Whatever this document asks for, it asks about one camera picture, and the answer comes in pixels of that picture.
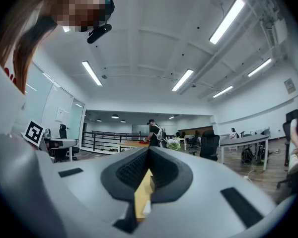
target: man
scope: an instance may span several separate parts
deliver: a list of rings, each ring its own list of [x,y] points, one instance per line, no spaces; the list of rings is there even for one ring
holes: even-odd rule
[[[154,119],[150,119],[149,122],[149,136],[145,138],[145,142],[150,140],[150,146],[159,146],[160,141],[157,139],[157,135],[159,136],[160,126],[155,123]]]

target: person's arm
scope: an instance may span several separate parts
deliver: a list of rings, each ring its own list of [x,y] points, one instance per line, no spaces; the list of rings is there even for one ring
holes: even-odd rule
[[[145,142],[148,142],[152,138],[153,132],[150,132],[148,137],[145,138]]]
[[[298,134],[296,127],[291,126],[290,128],[290,139],[294,143],[295,147],[298,148]]]

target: cap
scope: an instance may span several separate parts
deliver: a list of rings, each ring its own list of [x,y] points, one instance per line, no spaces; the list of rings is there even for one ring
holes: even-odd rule
[[[150,119],[149,122],[147,122],[147,125],[148,125],[149,123],[151,123],[152,121],[154,121],[154,119]]]

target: wall sign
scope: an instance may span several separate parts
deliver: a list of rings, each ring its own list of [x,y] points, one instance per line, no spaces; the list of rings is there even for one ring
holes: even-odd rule
[[[291,94],[293,93],[294,91],[296,91],[296,88],[295,88],[295,85],[293,83],[293,80],[290,78],[290,79],[287,79],[285,82],[284,82],[285,86],[286,86],[286,89],[288,91],[288,94]]]

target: fluorescent light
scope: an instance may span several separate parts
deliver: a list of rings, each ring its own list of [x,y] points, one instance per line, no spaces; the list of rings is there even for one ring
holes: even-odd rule
[[[38,91],[38,90],[34,89],[32,86],[28,85],[27,83],[26,83],[26,85],[27,85],[28,87],[32,88],[34,91],[36,91],[36,92]]]
[[[193,73],[193,70],[191,69],[187,69],[187,71],[185,72],[185,74],[183,75],[183,77],[179,80],[179,82],[174,86],[174,88],[172,89],[173,91],[176,91],[180,88],[180,86],[185,82],[185,80],[188,79],[188,77]]]
[[[70,31],[70,27],[69,26],[63,26],[64,32],[68,32]]]
[[[264,62],[263,64],[261,64],[259,67],[257,67],[256,69],[254,69],[251,73],[249,73],[249,77],[251,77],[252,75],[254,75],[256,72],[258,72],[259,70],[261,70],[262,68],[264,68],[267,64],[269,64],[272,61],[271,58],[269,58],[266,62]]]
[[[243,0],[236,0],[233,6],[230,8],[229,12],[226,14],[225,18],[216,29],[215,33],[210,37],[210,42],[216,44],[228,27],[232,24],[234,19],[237,17],[239,12],[243,9],[245,2]]]
[[[56,87],[60,88],[60,86],[55,83],[55,81],[53,80],[53,78],[51,78],[48,74],[46,74],[45,72],[43,73],[43,76],[45,76],[48,80],[50,80]]]
[[[82,61],[81,63],[84,65],[85,69],[87,70],[87,72],[89,73],[89,75],[94,79],[94,81],[96,82],[96,84],[97,85],[102,85],[100,83],[99,79],[96,77],[94,71],[91,69],[88,61]]]
[[[218,94],[215,94],[215,95],[213,96],[213,98],[216,98],[217,96],[219,96],[219,95],[221,95],[221,94],[227,92],[228,90],[230,90],[230,89],[232,89],[232,88],[233,88],[232,86],[226,88],[225,90],[219,92]]]

